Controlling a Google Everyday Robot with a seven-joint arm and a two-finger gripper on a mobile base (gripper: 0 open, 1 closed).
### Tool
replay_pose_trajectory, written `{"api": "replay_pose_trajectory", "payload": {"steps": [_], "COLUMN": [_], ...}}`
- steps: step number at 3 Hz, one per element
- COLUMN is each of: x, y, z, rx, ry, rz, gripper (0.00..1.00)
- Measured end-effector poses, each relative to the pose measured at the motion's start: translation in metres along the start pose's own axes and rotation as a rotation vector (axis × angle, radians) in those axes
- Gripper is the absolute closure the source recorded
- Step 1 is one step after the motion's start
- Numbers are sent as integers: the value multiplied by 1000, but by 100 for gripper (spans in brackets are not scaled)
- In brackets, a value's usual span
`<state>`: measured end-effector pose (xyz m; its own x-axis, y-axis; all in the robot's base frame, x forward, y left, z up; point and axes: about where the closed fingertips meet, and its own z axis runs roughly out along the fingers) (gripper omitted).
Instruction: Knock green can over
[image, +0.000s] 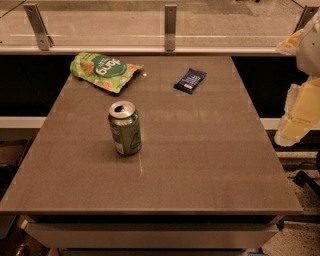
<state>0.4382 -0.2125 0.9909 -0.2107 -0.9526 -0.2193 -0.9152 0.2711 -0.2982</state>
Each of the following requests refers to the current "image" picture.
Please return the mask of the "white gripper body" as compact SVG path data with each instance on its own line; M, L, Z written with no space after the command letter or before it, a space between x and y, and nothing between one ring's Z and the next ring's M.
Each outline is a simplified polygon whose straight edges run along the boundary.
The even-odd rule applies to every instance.
M299 37L297 68L309 76L320 76L320 11L305 25Z

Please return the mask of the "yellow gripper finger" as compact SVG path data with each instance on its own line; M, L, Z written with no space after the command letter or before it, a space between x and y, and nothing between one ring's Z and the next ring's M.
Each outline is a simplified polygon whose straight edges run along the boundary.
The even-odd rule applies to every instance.
M320 78L308 79L302 85L292 84L284 111L274 141L277 145L290 147L320 121Z
M295 56L299 45L299 39L302 35L303 30L300 29L294 32L290 37L280 42L276 46L276 51L283 55Z

